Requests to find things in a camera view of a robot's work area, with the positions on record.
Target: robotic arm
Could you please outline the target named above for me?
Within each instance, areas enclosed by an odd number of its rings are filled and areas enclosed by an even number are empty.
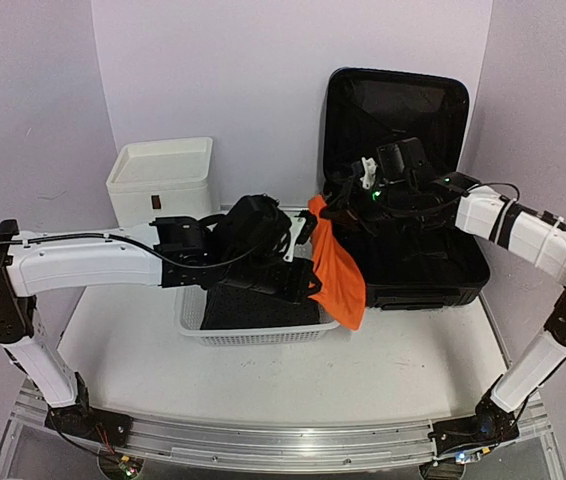
[[[439,459],[469,459],[518,437],[514,411],[566,360],[566,224],[563,218],[520,205],[478,180],[452,172],[437,175],[418,139],[377,149],[376,159],[352,165],[345,195],[323,216],[354,221],[375,234],[386,220],[414,228],[456,228],[495,243],[532,263],[565,287],[554,311],[523,355],[485,393],[476,415],[437,422],[431,438]]]
[[[90,407],[81,376],[47,340],[36,294],[104,284],[227,284],[298,303],[321,288],[312,261],[294,257],[294,246],[315,226],[309,212],[290,218],[264,195],[243,197],[227,215],[159,218],[96,233],[20,232],[15,220],[6,220],[0,225],[0,345],[41,391],[48,426],[100,441],[99,425],[112,445],[124,445],[129,417]]]

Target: white arm segment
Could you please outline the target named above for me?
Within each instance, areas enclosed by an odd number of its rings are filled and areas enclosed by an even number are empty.
[[[498,238],[503,225],[499,213],[503,207],[509,208],[511,203],[501,200],[501,196],[488,186],[471,190],[461,198],[456,227],[489,239],[494,224],[498,222]],[[512,226],[507,249],[566,286],[566,232],[556,227],[556,224],[550,225],[536,215],[520,212]],[[490,398],[504,411],[514,411],[565,359],[566,347],[558,343],[550,332],[542,330],[497,382]]]
[[[96,233],[129,236],[152,247],[159,243],[156,228],[139,225]],[[14,240],[45,236],[21,232]],[[99,238],[62,240],[9,249],[12,264],[7,267],[17,297],[63,287],[131,283],[160,285],[162,262],[130,244]],[[39,387],[53,408],[74,405],[78,395],[75,373],[63,361],[55,346],[48,344],[38,312],[34,313],[34,335],[3,345]]]
[[[149,224],[96,233],[129,236],[149,247],[159,243],[156,228]],[[46,235],[21,232],[14,240]],[[134,245],[116,240],[82,238],[29,246],[14,245],[10,247],[9,254],[12,265],[7,267],[7,271],[17,297],[29,297],[64,287],[161,284],[160,259]]]
[[[499,212],[507,205],[500,197],[487,186],[475,188],[461,197],[456,227],[489,239]],[[561,285],[566,285],[566,232],[548,225],[535,215],[521,212],[510,233],[508,250],[548,273]]]

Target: white table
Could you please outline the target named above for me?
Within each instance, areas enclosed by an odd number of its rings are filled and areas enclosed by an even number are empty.
[[[207,347],[176,329],[177,290],[87,288],[60,345],[94,406],[244,424],[366,424],[471,413],[505,366],[481,303],[368,310],[316,342]]]

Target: white box lid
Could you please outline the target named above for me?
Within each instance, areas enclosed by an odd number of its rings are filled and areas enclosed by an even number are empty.
[[[131,143],[121,149],[107,189],[129,193],[204,187],[211,155],[210,137]]]

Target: open black suitcase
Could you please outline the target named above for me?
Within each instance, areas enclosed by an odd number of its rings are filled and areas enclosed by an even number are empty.
[[[323,144],[323,194],[338,195],[351,164],[377,148],[411,137],[423,144],[437,173],[456,170],[469,96],[456,80],[365,69],[341,69],[329,82]],[[400,220],[376,236],[334,225],[367,284],[367,304],[425,309],[472,302],[490,277],[471,236],[449,229],[415,233]]]

